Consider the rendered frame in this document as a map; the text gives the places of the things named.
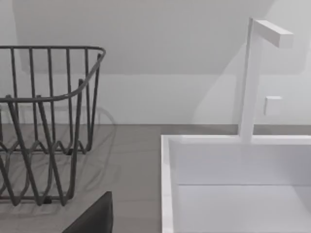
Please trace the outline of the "tall white tap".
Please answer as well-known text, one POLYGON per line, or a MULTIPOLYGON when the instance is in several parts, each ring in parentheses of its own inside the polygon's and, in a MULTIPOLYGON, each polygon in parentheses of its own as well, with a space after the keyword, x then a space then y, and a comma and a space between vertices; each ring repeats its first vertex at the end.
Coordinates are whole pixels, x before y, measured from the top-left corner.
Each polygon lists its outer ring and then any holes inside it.
POLYGON ((253 137, 264 40, 279 49, 289 49, 293 47, 294 34, 267 20, 252 17, 249 19, 243 72, 242 113, 238 126, 239 137, 245 144, 250 143, 253 137))

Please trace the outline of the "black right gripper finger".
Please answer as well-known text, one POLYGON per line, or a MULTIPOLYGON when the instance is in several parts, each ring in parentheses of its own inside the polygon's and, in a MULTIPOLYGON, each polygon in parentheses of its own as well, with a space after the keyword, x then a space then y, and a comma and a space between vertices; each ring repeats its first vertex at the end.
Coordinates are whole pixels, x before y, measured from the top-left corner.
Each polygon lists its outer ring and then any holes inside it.
POLYGON ((62 233, 113 233, 112 192, 105 192, 62 233))

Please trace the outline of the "white sink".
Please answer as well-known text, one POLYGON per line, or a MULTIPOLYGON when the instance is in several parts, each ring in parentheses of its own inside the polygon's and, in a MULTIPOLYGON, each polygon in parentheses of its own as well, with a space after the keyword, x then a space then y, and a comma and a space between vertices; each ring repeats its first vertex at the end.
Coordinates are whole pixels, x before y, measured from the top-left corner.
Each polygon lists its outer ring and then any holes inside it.
POLYGON ((311 233, 311 136, 161 137, 161 233, 311 233))

